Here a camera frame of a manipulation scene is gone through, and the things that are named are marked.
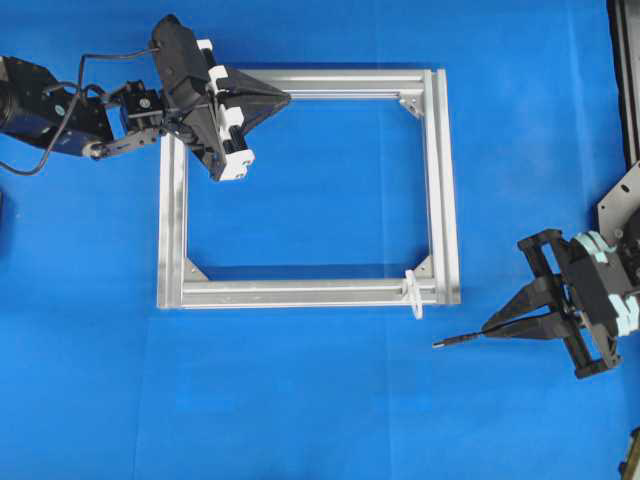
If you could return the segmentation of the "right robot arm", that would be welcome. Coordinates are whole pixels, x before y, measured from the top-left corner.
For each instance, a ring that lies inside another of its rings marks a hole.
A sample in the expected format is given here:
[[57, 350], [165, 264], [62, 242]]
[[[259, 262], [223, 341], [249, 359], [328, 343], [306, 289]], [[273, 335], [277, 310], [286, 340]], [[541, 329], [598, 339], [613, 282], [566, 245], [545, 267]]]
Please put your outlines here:
[[[226, 283], [230, 307], [408, 305], [421, 317], [428, 303], [460, 300], [447, 80], [443, 70], [255, 70], [219, 66], [209, 72], [223, 178], [242, 177], [252, 162], [247, 131], [292, 98], [391, 96], [420, 115], [425, 129], [430, 254], [401, 279], [241, 281]], [[533, 273], [481, 328], [495, 338], [560, 339], [578, 378], [615, 368], [617, 341], [639, 328], [639, 197], [625, 183], [599, 203], [599, 227], [565, 239], [546, 229], [518, 246]]]

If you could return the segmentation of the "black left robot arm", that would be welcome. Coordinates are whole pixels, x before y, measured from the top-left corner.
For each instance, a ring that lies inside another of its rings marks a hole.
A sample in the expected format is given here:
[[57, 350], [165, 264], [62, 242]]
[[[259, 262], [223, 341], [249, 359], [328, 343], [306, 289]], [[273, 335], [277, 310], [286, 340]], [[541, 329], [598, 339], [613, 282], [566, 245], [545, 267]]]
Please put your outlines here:
[[57, 80], [48, 69], [16, 57], [1, 59], [1, 132], [42, 150], [39, 173], [53, 152], [101, 160], [172, 135], [215, 181], [244, 177], [255, 155], [245, 137], [285, 108], [288, 93], [216, 62], [210, 42], [167, 15], [146, 49], [162, 87], [127, 82], [107, 92], [86, 83]]

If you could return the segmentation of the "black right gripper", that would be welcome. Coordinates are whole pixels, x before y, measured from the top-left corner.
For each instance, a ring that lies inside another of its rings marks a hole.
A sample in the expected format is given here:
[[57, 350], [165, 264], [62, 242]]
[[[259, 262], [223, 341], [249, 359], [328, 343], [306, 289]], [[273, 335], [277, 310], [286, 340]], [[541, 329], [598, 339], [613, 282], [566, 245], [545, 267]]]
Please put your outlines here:
[[596, 231], [570, 240], [546, 229], [517, 243], [534, 275], [482, 326], [489, 337], [562, 339], [574, 375], [616, 368], [625, 314], [625, 270], [616, 249]]

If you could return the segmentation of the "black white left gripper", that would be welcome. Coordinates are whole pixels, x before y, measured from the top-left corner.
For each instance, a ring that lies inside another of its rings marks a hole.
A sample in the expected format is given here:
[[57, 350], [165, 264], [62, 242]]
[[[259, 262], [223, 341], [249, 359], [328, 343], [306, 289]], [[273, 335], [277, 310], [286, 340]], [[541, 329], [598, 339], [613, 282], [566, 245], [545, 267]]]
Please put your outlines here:
[[[173, 14], [156, 24], [150, 46], [163, 87], [166, 128], [200, 160], [213, 180], [245, 178], [255, 155], [246, 146], [232, 144], [230, 129], [244, 119], [240, 130], [248, 134], [287, 107], [290, 95], [240, 70], [217, 64], [211, 40], [198, 40]], [[224, 110], [219, 105], [221, 91], [265, 97], [229, 97], [225, 106], [231, 109]]]

